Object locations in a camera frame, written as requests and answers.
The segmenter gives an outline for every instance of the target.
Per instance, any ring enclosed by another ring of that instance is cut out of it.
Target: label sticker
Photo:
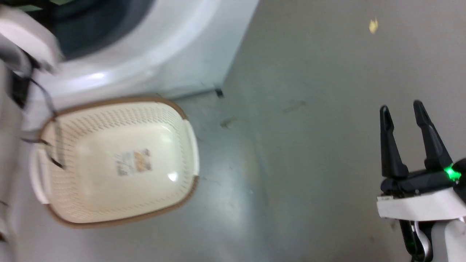
[[[134,175],[145,171],[151,171],[151,152],[145,148],[138,151],[128,151],[115,154],[116,170],[119,176]]]

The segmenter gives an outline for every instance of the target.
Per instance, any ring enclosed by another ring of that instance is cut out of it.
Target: green led
[[[449,167],[446,167],[444,170],[448,174],[448,178],[453,181],[457,181],[461,177],[461,173],[456,172],[452,168],[453,164],[451,164]]]

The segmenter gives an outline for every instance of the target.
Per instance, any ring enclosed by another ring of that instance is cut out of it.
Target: white washing machine
[[[39,72],[34,78],[58,110],[113,97],[174,98],[221,87],[258,1],[61,0],[49,13],[31,8],[65,56],[55,75]],[[31,84],[29,92],[26,131],[50,117],[38,88]]]

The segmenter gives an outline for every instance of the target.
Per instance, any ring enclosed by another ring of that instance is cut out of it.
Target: basket handle
[[[196,135],[194,134],[194,130],[192,129],[192,125],[188,120],[184,120],[186,130],[188,131],[189,142],[191,143],[191,150],[192,150],[192,161],[194,166],[194,175],[199,175],[199,148],[198,142],[196,140]]]
[[[42,174],[47,178],[49,175],[48,169],[45,167],[45,164],[47,163],[47,154],[45,149],[40,148],[38,145],[33,145],[29,158],[29,176],[31,178],[32,189],[40,203],[48,204],[49,201],[45,194],[40,175]]]

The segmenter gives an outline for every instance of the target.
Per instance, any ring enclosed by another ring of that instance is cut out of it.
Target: black cable
[[[29,79],[31,82],[33,82],[39,89],[42,91],[45,99],[45,103],[47,104],[48,109],[52,112],[52,122],[54,122],[54,127],[55,127],[55,136],[56,136],[56,141],[57,141],[57,146],[56,146],[56,151],[57,151],[57,156],[59,161],[55,160],[52,157],[52,154],[50,153],[50,150],[48,150],[49,147],[52,147],[52,145],[45,141],[44,139],[27,139],[27,138],[21,138],[22,141],[30,143],[30,144],[36,144],[36,143],[41,143],[46,146],[46,153],[49,158],[49,160],[54,163],[57,167],[61,169],[65,169],[65,159],[63,157],[63,152],[61,151],[63,147],[63,140],[62,140],[62,129],[60,127],[60,123],[57,120],[58,114],[55,110],[52,97],[50,94],[45,90],[43,86],[41,86],[39,83],[36,82],[36,80],[30,78]]]

